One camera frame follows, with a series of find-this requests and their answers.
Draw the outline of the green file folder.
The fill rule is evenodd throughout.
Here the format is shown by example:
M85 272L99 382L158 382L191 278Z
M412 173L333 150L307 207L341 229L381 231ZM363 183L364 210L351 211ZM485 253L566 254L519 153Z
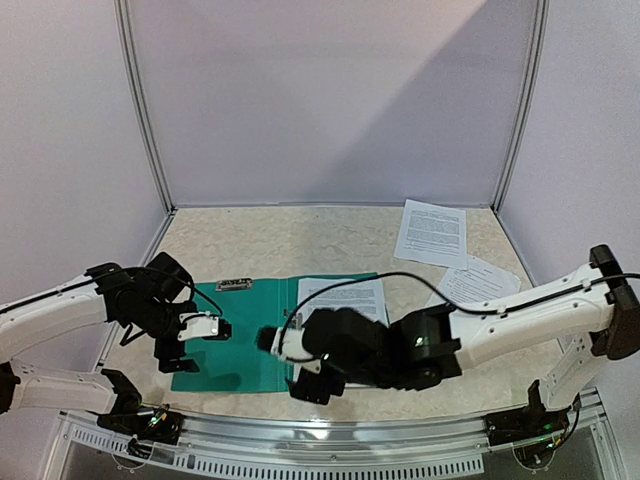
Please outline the green file folder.
M312 278L350 278L370 281L370 273ZM255 279L251 290L217 292L216 284L201 283L199 290L223 309L223 318L232 326L226 341L191 339L186 357L200 368L198 373L175 373L171 390L178 393L280 393L298 367L280 362L260 351L255 343L263 326L283 325L298 303L298 282L305 277Z

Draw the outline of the printed paper sheet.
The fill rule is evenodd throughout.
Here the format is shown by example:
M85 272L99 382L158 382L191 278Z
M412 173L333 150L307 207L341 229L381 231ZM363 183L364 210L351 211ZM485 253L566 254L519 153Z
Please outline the printed paper sheet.
M350 281L350 278L305 277L298 282L298 303L325 287ZM371 321L389 325L383 283L370 280L331 289L302 306L296 313L294 325L301 328L311 313L320 308L352 308Z
M476 256L467 256L467 269L449 268L437 289L456 304L485 302L520 291L521 280L513 273Z
M466 270L466 212L407 199L404 203L394 257Z

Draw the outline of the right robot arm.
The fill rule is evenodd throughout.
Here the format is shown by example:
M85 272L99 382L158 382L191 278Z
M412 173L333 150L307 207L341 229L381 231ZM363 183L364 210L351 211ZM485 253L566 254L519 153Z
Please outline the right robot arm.
M535 381L517 427L537 436L567 409L609 361L639 350L639 299L606 245L563 277L485 302L439 305L390 325L352 308L314 310L295 329L285 322L270 351L331 384L421 391L495 358L561 336L573 341L559 363Z

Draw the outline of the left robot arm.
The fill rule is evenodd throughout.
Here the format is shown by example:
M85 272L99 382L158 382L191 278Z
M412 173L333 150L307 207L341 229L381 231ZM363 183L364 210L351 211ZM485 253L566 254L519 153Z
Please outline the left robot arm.
M54 289L1 307L1 410L47 408L109 414L128 434L148 426L148 412L128 379L117 371L59 370L21 363L18 356L76 330L117 323L156 341L175 342L180 316L195 311L178 302L193 290L192 276L161 252L145 266L105 263Z

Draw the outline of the folder cover metal clip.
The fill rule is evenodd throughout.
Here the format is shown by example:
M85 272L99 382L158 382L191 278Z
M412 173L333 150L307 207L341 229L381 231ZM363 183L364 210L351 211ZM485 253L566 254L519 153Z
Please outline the folder cover metal clip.
M253 288L254 281L252 278L235 278L221 280L216 283L217 292L232 292L251 290Z

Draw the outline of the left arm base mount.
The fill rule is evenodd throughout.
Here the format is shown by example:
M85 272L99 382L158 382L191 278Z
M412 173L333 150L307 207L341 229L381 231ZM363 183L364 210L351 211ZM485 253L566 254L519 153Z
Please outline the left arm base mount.
M167 404L149 407L131 400L115 405L108 414L99 414L97 425L141 441L176 445L184 421L185 416Z

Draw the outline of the aluminium front rail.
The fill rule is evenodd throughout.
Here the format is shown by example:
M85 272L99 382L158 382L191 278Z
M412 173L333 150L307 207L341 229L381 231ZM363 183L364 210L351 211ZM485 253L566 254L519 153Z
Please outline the aluminium front rail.
M459 419L331 423L189 415L177 445L143 459L128 438L81 414L62 417L48 479L621 479L596 390L548 461L523 467L511 445L492 446L480 415Z

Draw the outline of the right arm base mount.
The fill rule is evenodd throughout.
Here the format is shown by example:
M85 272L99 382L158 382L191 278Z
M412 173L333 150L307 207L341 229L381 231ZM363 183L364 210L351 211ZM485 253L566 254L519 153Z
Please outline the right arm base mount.
M576 395L570 407L547 411L543 406L529 404L525 407L500 411L483 416L483 423L490 446L503 445L540 437L545 440L554 432L561 435L553 441L559 447L573 435L581 409L580 396Z

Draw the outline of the left aluminium frame post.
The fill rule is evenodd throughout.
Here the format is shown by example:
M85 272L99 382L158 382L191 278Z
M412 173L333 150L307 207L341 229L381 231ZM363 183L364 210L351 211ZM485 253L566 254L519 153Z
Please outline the left aluminium frame post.
M162 208L168 215L172 215L176 207L170 192L165 168L162 164L159 147L153 131L148 102L144 92L134 39L131 5L130 2L126 0L115 0L114 8L125 74L129 84L143 149Z

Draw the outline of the aluminium frame post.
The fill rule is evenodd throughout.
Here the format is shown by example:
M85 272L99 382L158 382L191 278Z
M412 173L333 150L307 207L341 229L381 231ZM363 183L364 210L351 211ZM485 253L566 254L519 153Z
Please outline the aluminium frame post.
M518 154L524 139L544 48L548 13L549 2L547 0L535 2L534 18L516 105L516 116L510 133L502 170L491 203L491 210L496 216L500 215L504 207L511 179L515 171Z
M168 215L172 215L176 207L170 192L165 168L162 164L159 147L153 131L148 102L144 92L134 39L131 5L130 2L126 0L115 0L114 8L125 74L129 84L143 149L162 208Z

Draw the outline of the right aluminium frame post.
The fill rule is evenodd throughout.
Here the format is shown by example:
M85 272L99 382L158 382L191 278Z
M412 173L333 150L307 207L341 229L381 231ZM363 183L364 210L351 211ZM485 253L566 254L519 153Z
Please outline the right aluminium frame post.
M518 154L524 139L544 48L548 13L549 2L547 0L535 2L534 18L516 105L516 116L510 133L502 170L491 203L491 210L496 216L500 215L504 207L511 179L515 171Z

